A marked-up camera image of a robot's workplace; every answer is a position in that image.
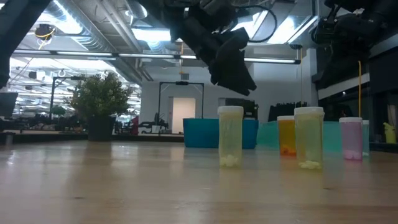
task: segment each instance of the table surface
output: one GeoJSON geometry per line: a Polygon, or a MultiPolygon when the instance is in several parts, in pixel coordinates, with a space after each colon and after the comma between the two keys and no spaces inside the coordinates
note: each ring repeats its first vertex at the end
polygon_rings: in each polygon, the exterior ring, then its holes
{"type": "Polygon", "coordinates": [[[56,142],[0,150],[0,223],[397,223],[398,154],[325,155],[323,172],[276,151],[164,142],[56,142]]]}

